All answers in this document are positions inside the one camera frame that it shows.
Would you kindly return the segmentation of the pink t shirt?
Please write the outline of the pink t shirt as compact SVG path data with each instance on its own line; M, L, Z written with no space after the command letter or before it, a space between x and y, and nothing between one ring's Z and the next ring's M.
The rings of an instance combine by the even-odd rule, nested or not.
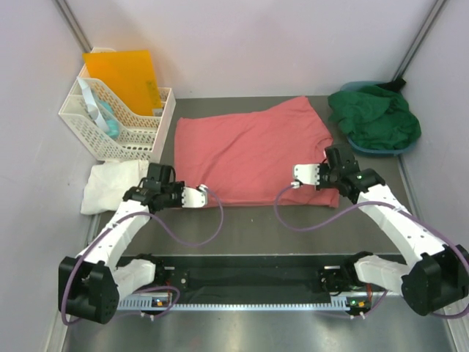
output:
M206 185L227 206L318 205L337 208L339 193L312 186L281 189L296 164L324 160L333 137L306 97L264 111L180 118L174 167L187 186Z

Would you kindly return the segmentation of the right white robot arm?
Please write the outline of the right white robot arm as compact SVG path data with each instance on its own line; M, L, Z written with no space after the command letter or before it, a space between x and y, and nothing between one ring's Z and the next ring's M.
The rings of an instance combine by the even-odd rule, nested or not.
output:
M468 297L468 253L451 245L436 230L418 223L373 169L361 170L351 148L325 149L319 187L334 188L366 214L404 258L399 264L360 252L341 265L341 278L351 290L365 284L398 293L418 315L428 315Z

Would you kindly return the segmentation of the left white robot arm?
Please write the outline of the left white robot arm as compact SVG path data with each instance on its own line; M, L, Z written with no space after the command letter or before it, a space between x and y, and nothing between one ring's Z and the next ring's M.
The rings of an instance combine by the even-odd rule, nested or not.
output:
M124 266L118 262L156 212L182 206L184 187L173 166L151 163L96 239L76 257L60 262L58 308L65 325L72 325L71 317L107 323L122 299L144 286L160 290L168 282L163 261L151 254L140 254Z

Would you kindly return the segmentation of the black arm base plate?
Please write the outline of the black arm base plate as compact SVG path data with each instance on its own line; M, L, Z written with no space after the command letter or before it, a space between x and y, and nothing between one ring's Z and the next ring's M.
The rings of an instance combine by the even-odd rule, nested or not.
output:
M145 255L153 287L176 287L181 304L315 304L368 284L351 254Z

